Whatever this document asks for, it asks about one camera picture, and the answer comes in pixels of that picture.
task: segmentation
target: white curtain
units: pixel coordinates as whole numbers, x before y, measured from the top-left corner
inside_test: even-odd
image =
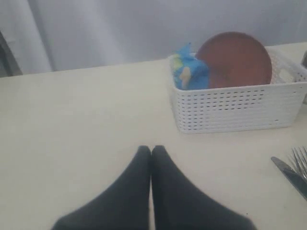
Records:
[[[306,13],[306,0],[0,0],[0,30],[39,73],[164,58],[223,31],[307,41]]]

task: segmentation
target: table surface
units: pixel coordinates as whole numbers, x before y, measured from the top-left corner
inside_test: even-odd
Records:
[[[276,46],[300,62],[307,43]],[[48,230],[105,190],[139,145],[165,145],[207,195],[259,230],[304,229],[307,202],[271,162],[307,144],[307,106],[288,128],[185,135],[166,60],[0,79],[0,226]],[[151,229],[154,229],[150,201]]]

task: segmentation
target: perforated basket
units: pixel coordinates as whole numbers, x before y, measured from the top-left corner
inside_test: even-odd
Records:
[[[169,95],[178,129],[209,133],[290,126],[307,93],[307,70],[278,51],[267,50],[273,70],[270,85],[183,91],[175,87],[169,65]],[[295,83],[280,78],[283,69]]]

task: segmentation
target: red plate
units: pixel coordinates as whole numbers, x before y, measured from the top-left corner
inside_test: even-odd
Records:
[[[196,58],[210,69],[209,88],[270,84],[272,64],[264,46],[239,32],[214,36],[204,43]]]

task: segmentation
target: knife blade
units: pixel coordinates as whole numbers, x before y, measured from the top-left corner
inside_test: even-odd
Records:
[[[289,165],[277,157],[271,157],[271,160],[307,201],[307,183],[303,180],[303,178],[301,178],[300,175],[298,175]]]

